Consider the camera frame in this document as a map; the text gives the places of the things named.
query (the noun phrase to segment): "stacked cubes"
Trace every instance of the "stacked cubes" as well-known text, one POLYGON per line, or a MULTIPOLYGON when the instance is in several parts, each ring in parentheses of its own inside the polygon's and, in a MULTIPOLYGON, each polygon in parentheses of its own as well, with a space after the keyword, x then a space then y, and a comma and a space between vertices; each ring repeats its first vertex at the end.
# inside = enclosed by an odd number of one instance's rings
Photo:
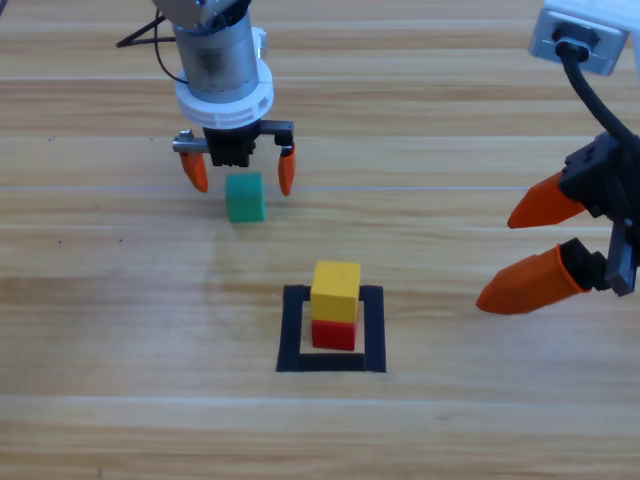
POLYGON ((320 261, 311 285, 311 336, 316 348, 355 350, 360 265, 320 261))

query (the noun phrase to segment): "metal motor cylinder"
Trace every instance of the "metal motor cylinder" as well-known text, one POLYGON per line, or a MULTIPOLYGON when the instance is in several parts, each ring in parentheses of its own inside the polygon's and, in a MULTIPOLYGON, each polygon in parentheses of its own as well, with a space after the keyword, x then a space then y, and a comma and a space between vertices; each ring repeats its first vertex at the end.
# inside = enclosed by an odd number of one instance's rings
POLYGON ((191 94, 210 103, 240 100, 258 86, 258 66, 249 13, 214 33, 174 25, 191 94))

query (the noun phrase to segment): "power cord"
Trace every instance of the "power cord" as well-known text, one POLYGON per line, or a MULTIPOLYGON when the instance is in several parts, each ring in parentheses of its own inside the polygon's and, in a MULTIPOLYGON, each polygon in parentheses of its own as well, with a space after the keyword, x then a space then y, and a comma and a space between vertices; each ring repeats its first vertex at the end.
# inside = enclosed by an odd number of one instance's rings
POLYGON ((167 67, 165 67, 164 62, 162 61, 162 57, 160 56, 160 48, 158 47, 159 43, 175 42, 176 41, 175 37, 161 37, 161 38, 158 38, 158 26, 162 22, 164 22, 165 20, 166 20, 166 17, 164 15, 160 15, 160 9, 156 9, 156 18, 155 18, 155 20, 153 22, 148 23, 147 25, 145 25, 144 27, 142 27, 138 31, 136 31, 136 32, 132 33, 131 35, 123 38, 122 40, 120 40, 118 43, 116 43, 116 47, 124 48, 124 47, 133 47, 133 46, 136 46, 136 45, 150 45, 150 44, 153 44, 153 46, 155 48, 156 58, 158 60, 158 64, 160 65, 160 68, 162 68, 164 73, 169 78, 171 78, 172 80, 175 80, 176 82, 184 83, 185 85, 189 85, 189 82, 187 82, 186 80, 182 80, 181 78, 178 78, 175 75, 173 75, 171 72, 169 72, 169 70, 167 70, 167 67), (152 30, 152 29, 153 29, 153 38, 138 40, 139 37, 141 37, 142 35, 144 35, 149 30, 152 30))
POLYGON ((561 40, 556 46, 556 54, 562 61, 564 71, 571 86, 594 118, 600 122, 605 130, 620 142, 624 148, 640 157, 640 138, 634 135, 634 133, 607 108, 582 74, 580 63, 588 60, 590 55, 589 50, 584 46, 561 40))

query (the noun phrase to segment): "cube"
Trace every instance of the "cube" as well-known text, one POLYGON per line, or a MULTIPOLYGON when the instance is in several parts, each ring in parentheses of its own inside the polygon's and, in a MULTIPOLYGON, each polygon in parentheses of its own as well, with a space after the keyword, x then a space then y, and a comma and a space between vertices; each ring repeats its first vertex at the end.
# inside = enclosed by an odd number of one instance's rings
POLYGON ((356 323, 311 321, 311 338, 315 348, 356 349, 356 323))
POLYGON ((355 324, 360 296, 360 265, 319 261, 311 285, 311 319, 355 324))
POLYGON ((266 201, 261 173, 228 175, 225 197, 231 223, 264 221, 266 201))

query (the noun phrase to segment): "green cube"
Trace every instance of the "green cube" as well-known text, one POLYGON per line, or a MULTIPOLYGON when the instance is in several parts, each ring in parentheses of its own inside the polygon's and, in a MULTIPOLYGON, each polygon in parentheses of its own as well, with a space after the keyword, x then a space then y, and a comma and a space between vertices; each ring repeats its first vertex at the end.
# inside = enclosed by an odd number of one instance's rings
POLYGON ((228 175, 225 195, 231 223, 264 222, 266 205, 261 173, 228 175))

